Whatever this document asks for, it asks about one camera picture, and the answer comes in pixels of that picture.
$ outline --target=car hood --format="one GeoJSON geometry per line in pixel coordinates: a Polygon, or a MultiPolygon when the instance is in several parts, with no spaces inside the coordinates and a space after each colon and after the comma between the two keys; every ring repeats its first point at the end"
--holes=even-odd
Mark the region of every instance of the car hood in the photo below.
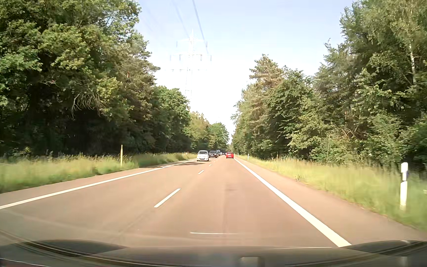
{"type": "Polygon", "coordinates": [[[427,242],[396,240],[344,247],[125,247],[85,240],[45,240],[0,247],[5,266],[427,266],[427,242]]]}

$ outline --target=grass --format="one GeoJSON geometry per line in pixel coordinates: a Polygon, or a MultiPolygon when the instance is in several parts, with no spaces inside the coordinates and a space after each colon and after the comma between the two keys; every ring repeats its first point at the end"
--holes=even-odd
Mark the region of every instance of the grass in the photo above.
{"type": "Polygon", "coordinates": [[[398,222],[427,231],[427,181],[411,173],[408,179],[406,211],[400,210],[398,171],[357,165],[332,166],[295,159],[259,160],[249,162],[296,179],[312,187],[357,203],[398,222]]]}
{"type": "Polygon", "coordinates": [[[185,153],[123,156],[122,167],[119,156],[12,158],[0,161],[0,193],[195,157],[185,153]]]}

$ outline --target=white post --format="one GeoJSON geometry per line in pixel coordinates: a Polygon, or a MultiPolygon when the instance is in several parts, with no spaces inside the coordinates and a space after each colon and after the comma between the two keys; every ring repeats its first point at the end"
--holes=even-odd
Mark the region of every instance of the white post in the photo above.
{"type": "Polygon", "coordinates": [[[406,195],[408,191],[408,181],[406,176],[408,174],[408,162],[403,162],[401,164],[401,175],[402,182],[400,184],[400,209],[406,210],[406,195]]]}
{"type": "Polygon", "coordinates": [[[120,151],[120,167],[123,167],[123,145],[122,145],[122,149],[120,151]]]}

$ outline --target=forest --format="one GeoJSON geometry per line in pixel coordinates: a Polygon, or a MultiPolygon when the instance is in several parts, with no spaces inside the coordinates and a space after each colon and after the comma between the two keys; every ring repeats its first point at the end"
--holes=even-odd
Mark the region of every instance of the forest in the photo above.
{"type": "Polygon", "coordinates": [[[427,170],[427,0],[359,0],[315,75],[256,60],[232,146],[261,159],[427,170]]]}
{"type": "Polygon", "coordinates": [[[226,148],[229,134],[156,84],[130,0],[0,0],[0,156],[226,148]]]}

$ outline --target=transmission tower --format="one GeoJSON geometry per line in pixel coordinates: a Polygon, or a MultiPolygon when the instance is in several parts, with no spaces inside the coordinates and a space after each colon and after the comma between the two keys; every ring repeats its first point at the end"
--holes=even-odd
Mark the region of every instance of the transmission tower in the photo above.
{"type": "MultiPolygon", "coordinates": [[[[187,92],[190,92],[190,97],[192,97],[192,76],[193,76],[193,70],[206,70],[206,69],[198,69],[194,68],[193,66],[193,60],[195,57],[199,57],[200,61],[202,61],[203,57],[210,57],[210,62],[212,62],[212,56],[208,53],[197,53],[195,51],[195,44],[198,42],[204,42],[203,40],[196,39],[193,36],[193,30],[191,33],[191,36],[187,39],[181,40],[182,42],[189,42],[189,51],[183,52],[180,54],[172,54],[169,55],[169,61],[172,61],[172,56],[179,56],[179,61],[181,61],[182,56],[187,56],[187,64],[186,68],[177,68],[177,69],[170,69],[172,71],[178,70],[178,71],[186,71],[186,87],[184,94],[187,96],[187,92]]],[[[207,42],[205,41],[205,50],[207,50],[207,42]]]]}

